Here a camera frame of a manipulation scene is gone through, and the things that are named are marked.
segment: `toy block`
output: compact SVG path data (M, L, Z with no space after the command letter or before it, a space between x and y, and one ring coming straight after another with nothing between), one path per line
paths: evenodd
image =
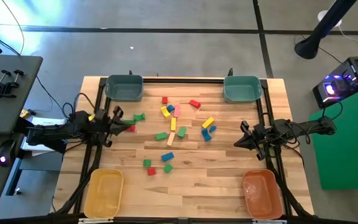
M168 141L167 141L168 146L172 146L172 142L173 142L174 138L175 138L175 133L169 134L169 138L168 138Z
M171 111L173 111L175 108L172 105L168 105L167 106L167 110L169 113L171 113Z
M134 114L134 121L143 121L146 119L146 115L144 113L142 114Z
M171 131L176 131L177 129L177 118L171 118Z
M132 125L131 127L127 128L125 131L126 132L136 132L136 126Z
M167 164L167 165L164 167L164 172L167 173L167 174L169 174L172 169L173 169L173 166L171 166L171 164Z
M155 175L155 168L154 167L148 168L147 169L147 175Z
M210 117L208 118L203 125L201 125L203 128L207 128L212 122L214 122L214 118Z
M180 106L175 105L175 111L173 112L173 116L179 118Z
M129 124L129 125L135 125L136 124L136 121L134 121L134 120L124 120L122 122L124 122L126 124Z
M165 138L167 138L168 137L168 134L167 133L160 133L160 134L156 134L155 135L155 138L157 139L157 140L163 140L163 139L165 139Z
M181 127L181 128L179 129L178 136L179 136L180 138L183 138L183 137L185 137L185 134L186 134L186 128L185 128L185 127Z
M189 104L193 105L197 109L200 108L200 106L201 106L201 103L199 103L199 102L197 102L195 100L190 100Z
M172 158L173 158L173 153L172 152L161 156L162 162L167 162L168 160L170 160Z
M208 130L207 129L202 129L201 133L203 134L204 140L205 141L209 141L212 139L212 137L208 134Z
M212 125L211 128L209 129L209 133L212 133L216 130L216 126Z
M147 166L147 167L152 166L152 161L150 159L144 159L143 166Z
M169 118L171 116L171 114L168 112L166 106L161 107L161 112L162 112L162 114L164 115L165 118Z

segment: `gray floor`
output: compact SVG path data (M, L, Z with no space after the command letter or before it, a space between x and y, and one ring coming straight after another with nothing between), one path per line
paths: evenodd
M251 0L6 2L21 24L33 26L257 28ZM317 13L328 9L332 2L259 0L259 6L265 29L312 30L318 23ZM0 24L14 24L2 4ZM345 16L342 27L344 30L358 30L358 1ZM0 38L15 49L21 47L21 35L16 27L1 27ZM293 51L293 35L267 35L266 41L273 75L285 79L293 119L307 120L311 113L318 110L311 89L338 63L322 51L313 60L300 58ZM321 47L339 60L358 56L358 42L340 35L326 37ZM73 100L85 75L126 74L132 70L139 75L155 75L158 72L163 76L223 77L232 67L237 75L266 77L257 34L25 32L24 55L44 58L39 77L61 103ZM38 83L34 85L25 107L49 109L49 98ZM62 117L56 106L51 111L40 111L39 115ZM313 147L303 142L301 152L305 158L315 213L324 218L358 221L358 190L321 190ZM55 165L59 163L57 156L46 156L43 160L53 161ZM56 172L26 171L19 182L24 195L2 197L0 218L48 213L56 181ZM20 203L20 206L9 209L14 202Z

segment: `wooden tabletop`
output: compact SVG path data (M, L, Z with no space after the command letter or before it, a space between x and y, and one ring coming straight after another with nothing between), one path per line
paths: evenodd
M99 79L84 77L83 80L81 92L92 102L96 101ZM274 118L292 119L284 81L267 81ZM137 122L136 133L114 136L112 147L103 148L100 168L119 169L124 174L117 217L250 218L244 201L242 176L248 170L265 169L266 164L258 161L255 151L234 147L233 143L242 137L239 128L242 120L247 120L250 126L259 122L256 103L227 104L222 92L222 84L144 83L141 102L111 102L111 114L114 106L119 105L125 119L141 113L146 117L145 121ZM165 119L160 110L162 96L168 97L168 104L180 104L177 127L187 128L185 137L175 136L172 146L167 146L166 139L155 139L158 133L170 133L170 119ZM201 108L197 110L189 105L190 100L201 102ZM262 104L266 111L264 99ZM77 110L93 112L82 97ZM217 130L211 134L212 140L205 142L201 125L211 116ZM161 155L168 152L173 152L175 158L167 162L174 168L166 174ZM84 154L85 145L64 156L53 201L57 209L78 185ZM144 159L152 160L156 175L147 175L142 165ZM305 210L313 213L300 157L283 148L282 159L288 188Z

